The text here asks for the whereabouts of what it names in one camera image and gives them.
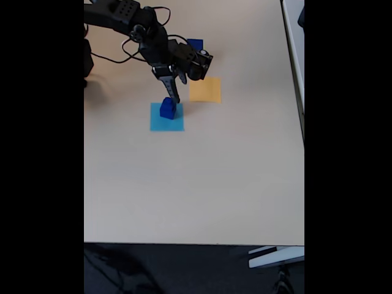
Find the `black cable on floor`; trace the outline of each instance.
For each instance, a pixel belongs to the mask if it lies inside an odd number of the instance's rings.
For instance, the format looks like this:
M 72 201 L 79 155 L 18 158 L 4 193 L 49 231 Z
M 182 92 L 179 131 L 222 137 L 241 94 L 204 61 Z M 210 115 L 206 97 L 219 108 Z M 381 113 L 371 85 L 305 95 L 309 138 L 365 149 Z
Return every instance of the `black cable on floor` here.
M 86 253 L 84 253 L 85 258 L 87 260 L 87 262 L 93 267 L 95 268 L 101 275 L 103 275 L 109 282 L 111 282 L 114 286 L 116 286 L 116 288 L 118 289 L 118 291 L 121 291 L 123 293 L 125 293 L 125 291 L 123 290 L 122 287 L 120 287 L 115 281 L 113 281 L 102 269 L 100 269 L 97 265 L 93 264 L 93 262 L 90 260 L 90 258 L 88 258 L 88 256 L 86 255 Z

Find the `white object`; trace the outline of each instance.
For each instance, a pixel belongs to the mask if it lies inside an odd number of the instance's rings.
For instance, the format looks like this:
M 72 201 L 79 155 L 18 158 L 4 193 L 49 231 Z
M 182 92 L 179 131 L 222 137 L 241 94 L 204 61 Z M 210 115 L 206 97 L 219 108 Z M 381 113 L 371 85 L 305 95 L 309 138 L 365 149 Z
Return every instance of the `white object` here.
M 304 0 L 283 0 L 288 39 L 292 48 L 293 63 L 305 113 L 305 33 L 298 24 L 304 5 Z
M 171 9 L 169 34 L 203 39 L 222 103 L 190 103 L 177 79 L 185 131 L 150 132 L 150 103 L 168 96 L 151 67 L 93 56 L 84 241 L 303 245 L 304 146 L 279 1 L 141 4 Z M 96 54 L 127 57 L 111 29 L 87 38 Z
M 277 251 L 259 256 L 249 260 L 249 268 L 256 268 L 259 266 L 270 265 L 277 262 L 284 262 L 286 260 L 304 257 L 304 246 L 278 246 Z

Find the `blue block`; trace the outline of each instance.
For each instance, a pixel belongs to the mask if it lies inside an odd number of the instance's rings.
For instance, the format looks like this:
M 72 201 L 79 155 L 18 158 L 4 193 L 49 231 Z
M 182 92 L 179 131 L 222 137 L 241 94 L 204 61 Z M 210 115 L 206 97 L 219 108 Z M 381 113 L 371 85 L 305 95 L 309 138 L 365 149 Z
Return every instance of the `blue block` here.
M 172 101 L 171 98 L 166 97 L 160 106 L 160 116 L 163 118 L 174 119 L 176 113 L 177 104 Z
M 150 130 L 155 132 L 183 131 L 184 116 L 183 105 L 177 104 L 174 119 L 167 119 L 160 116 L 161 103 L 151 103 Z
M 188 39 L 189 43 L 195 48 L 196 51 L 203 49 L 203 40 L 200 39 Z

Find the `sticky note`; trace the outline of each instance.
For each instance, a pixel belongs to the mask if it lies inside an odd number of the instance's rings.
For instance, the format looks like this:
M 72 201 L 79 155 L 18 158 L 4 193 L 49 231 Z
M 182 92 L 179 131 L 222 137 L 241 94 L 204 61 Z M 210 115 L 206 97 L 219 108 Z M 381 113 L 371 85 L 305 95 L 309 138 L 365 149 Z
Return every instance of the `sticky note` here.
M 201 39 L 188 39 L 188 41 L 195 48 L 196 51 L 203 49 L 203 40 L 201 40 Z
M 221 103 L 220 78 L 205 77 L 204 80 L 190 81 L 189 100 Z
M 177 104 L 174 119 L 163 118 L 160 116 L 160 106 L 162 103 L 151 103 L 150 130 L 158 132 L 182 131 L 184 130 L 183 105 Z

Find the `blue cube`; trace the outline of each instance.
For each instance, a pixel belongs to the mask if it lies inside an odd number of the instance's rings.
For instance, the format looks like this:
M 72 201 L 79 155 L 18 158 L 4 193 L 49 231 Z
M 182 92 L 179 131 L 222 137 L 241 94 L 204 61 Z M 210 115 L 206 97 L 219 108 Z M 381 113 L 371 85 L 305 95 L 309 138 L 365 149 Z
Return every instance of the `blue cube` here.
M 160 116 L 163 118 L 174 119 L 177 104 L 172 101 L 172 98 L 166 97 L 160 106 Z
M 188 39 L 188 42 L 195 48 L 196 51 L 203 49 L 203 40 L 201 39 Z

